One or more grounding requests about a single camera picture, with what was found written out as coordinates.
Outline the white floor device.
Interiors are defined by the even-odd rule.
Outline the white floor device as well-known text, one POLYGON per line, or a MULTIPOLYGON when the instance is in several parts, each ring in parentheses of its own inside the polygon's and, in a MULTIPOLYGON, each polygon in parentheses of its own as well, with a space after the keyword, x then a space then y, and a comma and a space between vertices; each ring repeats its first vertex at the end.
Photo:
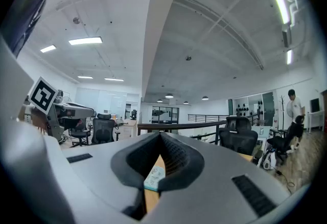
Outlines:
POLYGON ((272 150, 266 151, 263 156, 261 166, 265 170, 273 170, 276 166, 275 152, 272 150))

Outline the black monitor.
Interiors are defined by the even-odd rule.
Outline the black monitor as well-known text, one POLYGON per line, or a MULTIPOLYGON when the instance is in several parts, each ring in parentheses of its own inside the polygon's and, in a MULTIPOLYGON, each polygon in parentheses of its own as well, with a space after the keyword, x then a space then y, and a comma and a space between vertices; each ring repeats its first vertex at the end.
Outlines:
POLYGON ((320 111, 319 98, 310 100, 310 112, 315 113, 320 111))

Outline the black mesh office chair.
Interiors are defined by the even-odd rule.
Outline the black mesh office chair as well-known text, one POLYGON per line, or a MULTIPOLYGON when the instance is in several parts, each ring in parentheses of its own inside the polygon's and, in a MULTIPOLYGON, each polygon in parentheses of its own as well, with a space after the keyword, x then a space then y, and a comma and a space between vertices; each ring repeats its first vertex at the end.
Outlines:
POLYGON ((250 120, 246 117, 229 116, 226 125, 219 130, 220 146, 240 154, 251 156, 258 134, 251 129, 250 120))
POLYGON ((93 134, 91 143, 101 144, 119 140, 119 125, 110 114, 98 113, 92 121, 93 134))
POLYGON ((89 137, 91 136, 91 133, 87 128, 86 118, 81 119, 81 123, 75 128, 69 129, 68 133, 71 137, 78 139, 78 142, 72 141, 72 147, 89 145, 89 137))
POLYGON ((272 133, 272 138, 267 139, 267 142, 272 146, 275 150, 275 155, 281 160, 280 165, 284 164, 284 158, 288 157, 287 151, 290 148, 290 142, 292 137, 289 137, 289 133, 287 130, 274 130, 270 129, 270 133, 272 133))

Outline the dark metal railing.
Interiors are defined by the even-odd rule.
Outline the dark metal railing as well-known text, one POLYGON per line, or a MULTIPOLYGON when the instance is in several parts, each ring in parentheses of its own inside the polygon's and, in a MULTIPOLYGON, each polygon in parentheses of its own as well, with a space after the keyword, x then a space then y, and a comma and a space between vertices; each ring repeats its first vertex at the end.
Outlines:
POLYGON ((218 129, 227 125, 229 115, 189 114, 187 123, 138 123, 137 136, 144 133, 166 132, 207 141, 218 129))

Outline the light wooden office desk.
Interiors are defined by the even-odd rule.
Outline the light wooden office desk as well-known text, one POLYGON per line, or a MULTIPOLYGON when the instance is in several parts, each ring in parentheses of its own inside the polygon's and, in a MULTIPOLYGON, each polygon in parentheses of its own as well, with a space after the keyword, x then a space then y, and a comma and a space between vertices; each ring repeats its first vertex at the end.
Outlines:
POLYGON ((119 140, 135 137, 137 136, 137 120, 125 119, 123 120, 123 124, 119 125, 115 131, 119 132, 119 140))

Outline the dark coat rack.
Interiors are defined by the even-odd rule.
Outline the dark coat rack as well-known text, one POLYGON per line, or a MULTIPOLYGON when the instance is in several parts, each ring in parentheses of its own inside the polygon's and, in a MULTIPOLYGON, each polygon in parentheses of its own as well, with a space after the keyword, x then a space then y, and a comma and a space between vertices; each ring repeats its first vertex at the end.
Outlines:
POLYGON ((281 95, 278 99, 279 106, 278 106, 278 129, 283 130, 285 125, 285 111, 286 111, 286 99, 285 96, 281 95))

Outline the light blue pouch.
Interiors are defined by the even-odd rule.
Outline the light blue pouch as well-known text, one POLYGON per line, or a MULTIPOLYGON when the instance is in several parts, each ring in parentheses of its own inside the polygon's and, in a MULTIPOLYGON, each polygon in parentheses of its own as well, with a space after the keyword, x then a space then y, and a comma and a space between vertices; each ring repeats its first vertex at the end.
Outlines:
POLYGON ((159 181, 166 176, 165 169, 163 167, 154 165, 144 180, 144 188, 151 191, 158 191, 159 181))

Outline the white side desk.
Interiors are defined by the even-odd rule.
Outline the white side desk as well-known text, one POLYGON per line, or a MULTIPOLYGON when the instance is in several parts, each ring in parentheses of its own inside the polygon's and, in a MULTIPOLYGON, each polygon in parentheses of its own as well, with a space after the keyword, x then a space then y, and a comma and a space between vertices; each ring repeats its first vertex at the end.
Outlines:
POLYGON ((317 111, 317 112, 308 112, 307 113, 307 119, 308 119, 308 127, 307 132, 311 134, 312 131, 312 119, 314 117, 318 117, 320 119, 319 128, 321 128, 321 131, 324 131, 324 125, 325 125, 325 118, 324 118, 324 110, 317 111))

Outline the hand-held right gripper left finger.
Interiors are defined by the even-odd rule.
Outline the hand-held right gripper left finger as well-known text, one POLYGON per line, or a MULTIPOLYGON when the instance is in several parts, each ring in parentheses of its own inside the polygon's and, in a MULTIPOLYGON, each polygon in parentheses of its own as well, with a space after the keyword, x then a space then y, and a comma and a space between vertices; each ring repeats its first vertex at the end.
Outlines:
POLYGON ((161 150, 161 136, 62 150, 65 195, 76 224, 162 224, 162 211, 146 210, 143 182, 161 150))

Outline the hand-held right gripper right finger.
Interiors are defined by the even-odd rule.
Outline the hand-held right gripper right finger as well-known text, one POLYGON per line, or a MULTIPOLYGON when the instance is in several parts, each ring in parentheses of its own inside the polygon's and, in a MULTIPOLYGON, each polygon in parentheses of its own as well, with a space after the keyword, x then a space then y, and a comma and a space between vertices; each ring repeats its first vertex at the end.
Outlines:
POLYGON ((288 192, 274 177, 236 152, 161 133, 166 177, 145 224, 269 223, 288 192))

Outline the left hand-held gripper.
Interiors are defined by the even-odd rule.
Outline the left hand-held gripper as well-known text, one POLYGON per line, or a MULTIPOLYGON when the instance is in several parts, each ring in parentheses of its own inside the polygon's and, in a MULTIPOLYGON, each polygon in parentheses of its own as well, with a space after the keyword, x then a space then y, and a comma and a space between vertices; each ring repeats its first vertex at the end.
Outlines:
POLYGON ((59 142, 65 130, 75 128, 82 119, 93 116, 94 109, 80 104, 65 102, 62 90, 57 90, 40 77, 26 99, 25 121, 33 124, 33 117, 41 114, 46 122, 46 132, 59 142))

